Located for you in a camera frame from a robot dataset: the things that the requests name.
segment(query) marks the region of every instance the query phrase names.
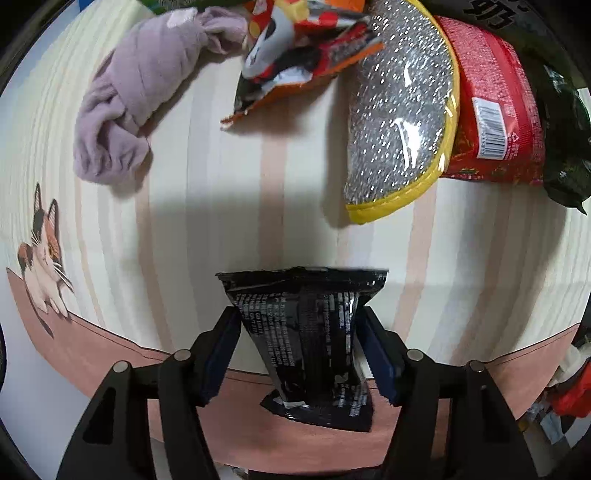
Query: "cat whiskers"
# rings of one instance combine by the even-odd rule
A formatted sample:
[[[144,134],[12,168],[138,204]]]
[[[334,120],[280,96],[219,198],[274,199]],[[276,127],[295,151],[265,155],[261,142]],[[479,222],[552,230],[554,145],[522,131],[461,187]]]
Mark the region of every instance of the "cat whiskers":
[[[34,230],[31,230],[31,243],[33,244],[34,247],[38,247],[39,244],[41,243],[41,240],[37,237],[37,234],[35,233]]]
[[[60,276],[62,282],[66,285],[66,287],[68,287],[71,291],[74,291],[74,287],[72,286],[72,282],[70,282],[70,280],[68,280],[68,277],[66,277],[66,273],[64,272],[64,267],[62,267],[60,263],[54,261],[53,268],[56,271],[56,273]]]

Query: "silver sparkly pouch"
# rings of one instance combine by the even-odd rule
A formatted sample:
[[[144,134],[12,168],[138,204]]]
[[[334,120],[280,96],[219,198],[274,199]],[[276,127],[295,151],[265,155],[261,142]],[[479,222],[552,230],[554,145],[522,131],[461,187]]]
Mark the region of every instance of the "silver sparkly pouch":
[[[355,223],[421,196],[446,169],[459,116],[459,67],[436,20],[416,0],[374,0],[385,48],[356,71],[345,200]]]

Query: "yellow trim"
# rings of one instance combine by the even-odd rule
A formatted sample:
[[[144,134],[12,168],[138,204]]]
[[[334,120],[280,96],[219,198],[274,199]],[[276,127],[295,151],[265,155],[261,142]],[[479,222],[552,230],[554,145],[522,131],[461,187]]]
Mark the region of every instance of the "yellow trim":
[[[439,30],[440,35],[443,37],[447,45],[450,57],[452,58],[452,93],[446,103],[443,138],[439,149],[433,157],[433,161],[429,168],[423,172],[423,174],[417,178],[411,184],[405,186],[403,189],[397,192],[392,192],[386,195],[384,198],[376,200],[375,202],[360,203],[357,205],[348,204],[347,210],[349,212],[349,218],[352,222],[363,224],[367,222],[373,222],[378,218],[389,215],[392,212],[408,205],[415,201],[427,189],[435,183],[435,181],[441,176],[442,172],[445,171],[449,164],[449,157],[452,153],[453,142],[456,138],[457,119],[460,116],[460,67],[457,62],[456,54],[453,51],[452,44],[450,43],[447,35],[441,29],[437,21],[428,12],[428,10],[418,0],[406,0],[408,3],[414,5],[425,17],[427,17],[433,25]],[[444,169],[439,168],[440,159],[444,156],[445,166]]]

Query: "metal screw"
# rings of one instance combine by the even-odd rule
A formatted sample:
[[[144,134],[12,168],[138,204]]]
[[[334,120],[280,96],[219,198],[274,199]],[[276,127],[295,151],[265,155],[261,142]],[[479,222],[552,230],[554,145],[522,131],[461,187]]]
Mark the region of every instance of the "metal screw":
[[[191,358],[191,352],[186,348],[183,348],[182,350],[177,350],[174,353],[174,359],[177,362],[184,362],[185,360],[189,360],[189,358]]]
[[[478,360],[472,360],[469,364],[471,369],[473,369],[475,372],[481,374],[484,370],[486,370],[486,366],[485,364],[483,364],[482,362],[479,362]]]
[[[417,350],[416,348],[411,348],[408,352],[407,352],[407,357],[409,360],[413,360],[415,362],[420,362],[424,355],[423,352],[420,350]]]
[[[113,372],[120,374],[125,372],[128,367],[129,363],[127,363],[125,360],[119,360],[115,365],[113,365]]]

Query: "clutter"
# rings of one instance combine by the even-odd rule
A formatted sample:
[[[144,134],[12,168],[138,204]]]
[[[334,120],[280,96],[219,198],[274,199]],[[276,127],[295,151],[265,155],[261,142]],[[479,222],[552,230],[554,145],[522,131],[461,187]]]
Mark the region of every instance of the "clutter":
[[[591,342],[585,343],[580,348],[576,348],[574,345],[569,345],[568,350],[566,350],[566,353],[564,354],[564,358],[556,369],[556,373],[552,376],[550,382],[548,382],[548,386],[553,387],[572,378],[572,376],[585,365],[590,357]]]
[[[437,17],[460,65],[460,119],[444,177],[542,183],[544,139],[513,47],[483,28]]]
[[[259,0],[231,124],[254,108],[330,80],[383,45],[362,13],[319,0]]]
[[[359,64],[350,106],[345,200],[355,223],[409,204],[439,178],[460,101],[452,47],[419,2],[374,2],[370,13],[385,48]]]
[[[591,362],[587,362],[572,387],[563,393],[548,395],[558,415],[572,415],[580,419],[591,413]]]
[[[585,213],[582,203],[591,196],[591,122],[577,89],[586,83],[547,22],[526,0],[424,0],[424,4],[433,14],[478,25],[513,46],[541,119],[544,188],[555,202]]]
[[[275,385],[263,407],[303,423],[369,431],[373,406],[353,356],[353,318],[386,275],[304,267],[217,274]]]
[[[74,172],[116,183],[133,175],[148,141],[139,128],[193,71],[202,48],[240,45],[246,20],[210,7],[169,12],[134,26],[104,60],[85,94],[74,132]]]

